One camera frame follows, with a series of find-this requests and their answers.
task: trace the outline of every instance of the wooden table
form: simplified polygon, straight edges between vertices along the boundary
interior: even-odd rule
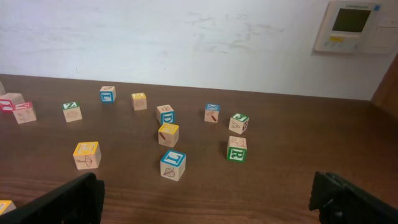
[[[398,208],[398,123],[367,101],[173,86],[0,75],[7,92],[32,101],[37,121],[0,114],[0,198],[21,207],[87,172],[78,142],[99,141],[90,170],[104,180],[102,223],[318,223],[308,210],[316,170],[336,172]],[[100,88],[116,86],[114,104]],[[131,93],[148,109],[134,111]],[[66,123],[62,104],[78,101],[83,120]],[[203,121],[206,103],[219,123]],[[155,107],[170,104],[180,125],[175,150],[187,155],[179,182],[160,176],[169,149],[157,143]],[[229,117],[250,116],[246,163],[227,161]]]

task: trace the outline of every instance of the black object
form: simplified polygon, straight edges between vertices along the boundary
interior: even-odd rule
[[[105,184],[86,173],[0,216],[0,224],[100,224]]]
[[[322,224],[398,223],[397,210],[332,173],[315,173],[309,207]]]

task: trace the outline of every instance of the wooden block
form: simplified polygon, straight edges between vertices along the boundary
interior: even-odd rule
[[[101,161],[101,150],[98,142],[80,142],[77,144],[73,158],[78,170],[98,168]]]
[[[147,97],[145,93],[133,93],[131,95],[132,98],[132,107],[134,110],[146,110],[147,109]]]
[[[185,171],[187,157],[184,153],[168,150],[160,161],[160,175],[179,181]]]
[[[83,119],[78,102],[64,103],[62,109],[67,122]]]
[[[0,107],[3,111],[12,111],[12,106],[20,103],[25,103],[20,93],[7,93],[0,96]]]
[[[156,114],[160,124],[175,122],[174,110],[170,105],[156,107]]]
[[[178,125],[164,123],[158,130],[159,144],[174,147],[180,137]]]
[[[3,96],[6,94],[6,90],[4,89],[4,86],[2,85],[2,83],[0,82],[0,96]]]
[[[243,114],[235,114],[229,121],[229,130],[242,134],[249,124],[249,117]]]
[[[10,200],[0,200],[0,215],[16,209],[14,203]]]
[[[245,138],[230,136],[226,151],[226,159],[234,162],[244,162],[248,153],[248,145]]]
[[[113,103],[116,100],[116,88],[114,86],[102,86],[99,90],[101,102]]]
[[[15,119],[17,119],[18,124],[23,124],[36,120],[36,112],[33,109],[32,102],[13,105],[12,112],[14,113]]]
[[[205,121],[217,123],[218,114],[220,113],[220,106],[214,104],[206,104],[205,108]]]

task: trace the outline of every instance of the thermostat screen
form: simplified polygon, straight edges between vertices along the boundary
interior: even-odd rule
[[[370,10],[340,9],[333,31],[362,32],[370,14]]]

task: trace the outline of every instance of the yellow block face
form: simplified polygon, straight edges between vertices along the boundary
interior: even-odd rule
[[[160,127],[159,131],[167,134],[175,134],[178,130],[178,125],[164,123],[162,127]]]
[[[5,209],[10,206],[11,201],[0,200],[0,215],[5,211]]]
[[[94,155],[97,150],[98,142],[80,142],[77,144],[74,156]]]
[[[342,42],[344,42],[344,37],[333,37],[333,36],[331,36],[330,37],[330,41],[342,43]]]
[[[138,100],[138,99],[146,99],[147,96],[145,95],[145,93],[133,93],[131,95],[133,100]]]

